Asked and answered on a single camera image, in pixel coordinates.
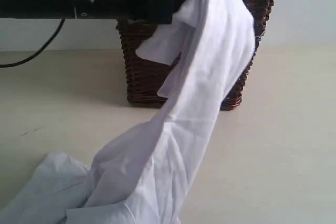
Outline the dark brown wicker basket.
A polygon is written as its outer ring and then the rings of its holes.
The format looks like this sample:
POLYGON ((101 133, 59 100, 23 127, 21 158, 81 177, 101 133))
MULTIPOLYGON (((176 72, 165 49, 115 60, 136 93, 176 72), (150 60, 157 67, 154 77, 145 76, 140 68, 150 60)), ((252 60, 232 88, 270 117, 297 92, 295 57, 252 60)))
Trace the dark brown wicker basket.
MULTIPOLYGON (((255 46, 259 46, 274 0, 243 0, 255 23, 255 46)), ((121 39, 127 81, 127 100, 131 105, 160 108, 166 101, 157 95, 163 81, 172 70, 171 66, 141 59, 136 49, 150 38, 157 26, 146 22, 117 21, 116 29, 121 39)))

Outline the white t-shirt with red print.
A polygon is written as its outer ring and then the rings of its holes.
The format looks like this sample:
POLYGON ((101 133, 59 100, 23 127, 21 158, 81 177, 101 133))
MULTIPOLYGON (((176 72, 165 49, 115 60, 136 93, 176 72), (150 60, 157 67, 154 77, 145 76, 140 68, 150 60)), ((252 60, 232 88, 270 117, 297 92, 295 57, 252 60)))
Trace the white t-shirt with red print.
POLYGON ((186 0, 170 25, 137 49, 172 65, 149 121, 84 163, 49 154, 1 210, 1 223, 179 223, 220 106, 255 50, 254 19, 242 0, 186 0))

